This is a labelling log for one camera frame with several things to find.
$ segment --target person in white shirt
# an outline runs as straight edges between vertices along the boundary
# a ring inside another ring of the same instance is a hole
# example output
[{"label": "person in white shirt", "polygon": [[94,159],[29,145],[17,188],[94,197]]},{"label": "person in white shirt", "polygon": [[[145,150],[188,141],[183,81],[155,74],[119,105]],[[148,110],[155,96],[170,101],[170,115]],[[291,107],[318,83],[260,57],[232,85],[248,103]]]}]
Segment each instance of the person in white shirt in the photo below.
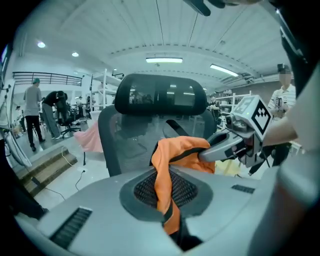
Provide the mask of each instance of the person in white shirt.
[{"label": "person in white shirt", "polygon": [[[282,84],[281,88],[275,90],[272,94],[268,108],[273,115],[273,122],[281,120],[286,112],[292,108],[296,103],[296,87],[291,84],[292,73],[285,64],[278,65],[279,81]],[[262,148],[261,158],[268,158],[271,154],[273,156],[272,166],[279,166],[288,156],[291,143],[286,142],[278,145],[268,145]],[[249,175],[254,174],[261,166],[263,162],[254,165]]]}]

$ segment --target black pants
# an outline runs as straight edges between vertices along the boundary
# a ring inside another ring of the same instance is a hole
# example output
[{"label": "black pants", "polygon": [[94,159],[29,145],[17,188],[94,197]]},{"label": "black pants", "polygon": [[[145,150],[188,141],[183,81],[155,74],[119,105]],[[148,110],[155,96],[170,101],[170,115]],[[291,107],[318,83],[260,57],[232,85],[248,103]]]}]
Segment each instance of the black pants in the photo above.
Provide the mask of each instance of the black pants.
[{"label": "black pants", "polygon": [[80,117],[84,116],[84,109],[82,108],[82,106],[79,106],[79,115]]},{"label": "black pants", "polygon": [[[283,143],[283,144],[273,145],[273,146],[264,146],[262,148],[262,151],[264,152],[264,154],[260,153],[260,157],[263,159],[266,159],[271,155],[272,151],[275,150],[272,166],[279,166],[284,160],[286,160],[290,151],[290,147],[291,147],[291,143]],[[263,163],[264,162],[261,162],[253,166],[250,169],[249,173],[254,174],[263,165]]]},{"label": "black pants", "polygon": [[42,141],[41,130],[39,125],[39,116],[38,115],[27,115],[26,120],[26,131],[28,133],[28,139],[30,142],[30,147],[34,147],[34,135],[33,135],[33,126],[38,135],[39,141]]},{"label": "black pants", "polygon": [[26,126],[25,126],[25,118],[24,117],[21,118],[20,125],[21,125],[21,128],[22,128],[23,132],[25,132],[26,131]]}]

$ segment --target mesh seat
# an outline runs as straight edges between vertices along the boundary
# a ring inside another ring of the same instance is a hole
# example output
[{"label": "mesh seat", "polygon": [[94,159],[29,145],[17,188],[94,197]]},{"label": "mesh seat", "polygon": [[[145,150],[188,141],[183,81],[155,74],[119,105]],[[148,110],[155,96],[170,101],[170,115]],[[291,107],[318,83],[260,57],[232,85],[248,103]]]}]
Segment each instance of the mesh seat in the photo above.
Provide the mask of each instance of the mesh seat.
[{"label": "mesh seat", "polygon": [[179,136],[167,120],[199,138],[207,139],[217,129],[208,110],[198,116],[133,116],[118,113],[114,105],[106,107],[99,115],[98,128],[110,176],[147,167],[159,140]]}]

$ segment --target orange cloth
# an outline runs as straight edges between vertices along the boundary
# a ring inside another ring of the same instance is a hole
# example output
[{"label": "orange cloth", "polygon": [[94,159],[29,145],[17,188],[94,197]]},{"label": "orange cloth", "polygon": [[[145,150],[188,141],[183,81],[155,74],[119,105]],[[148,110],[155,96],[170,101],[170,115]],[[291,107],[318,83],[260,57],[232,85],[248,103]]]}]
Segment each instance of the orange cloth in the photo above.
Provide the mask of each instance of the orange cloth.
[{"label": "orange cloth", "polygon": [[[164,230],[168,235],[178,231],[180,223],[180,210],[171,198],[172,181],[169,174],[169,162],[172,158],[194,148],[208,149],[210,144],[204,138],[197,137],[164,138],[158,142],[158,147],[151,158],[151,162],[157,171],[154,183],[154,190],[158,198],[157,210],[165,215],[172,201],[172,215],[164,223]],[[198,159],[197,152],[170,163],[200,172],[215,173],[215,162],[201,162]]]}]

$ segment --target black strap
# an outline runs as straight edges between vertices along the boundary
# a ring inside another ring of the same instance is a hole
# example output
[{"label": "black strap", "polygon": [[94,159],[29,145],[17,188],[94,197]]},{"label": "black strap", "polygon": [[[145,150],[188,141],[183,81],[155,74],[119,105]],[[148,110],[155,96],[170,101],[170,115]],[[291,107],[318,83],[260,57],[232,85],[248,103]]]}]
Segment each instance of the black strap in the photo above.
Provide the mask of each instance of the black strap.
[{"label": "black strap", "polygon": [[175,120],[169,119],[165,121],[179,136],[190,136]]},{"label": "black strap", "polygon": [[[168,125],[170,125],[170,127],[172,129],[174,129],[179,136],[190,136],[176,121],[174,121],[172,119],[169,119],[169,120],[166,121],[166,123]],[[154,147],[154,150],[153,150],[152,155],[151,155],[151,159],[152,159],[152,156],[154,155],[154,153],[156,152],[157,148],[158,148],[158,143],[156,143],[156,145]],[[201,152],[203,150],[205,150],[205,148],[203,148],[203,147],[191,148],[189,150],[184,151],[180,155],[177,155],[177,156],[171,158],[169,163],[178,161],[178,160],[180,160],[182,158],[185,158],[185,157],[187,157],[187,156],[189,156],[189,155],[191,155],[193,153],[199,153],[199,152]]]}]

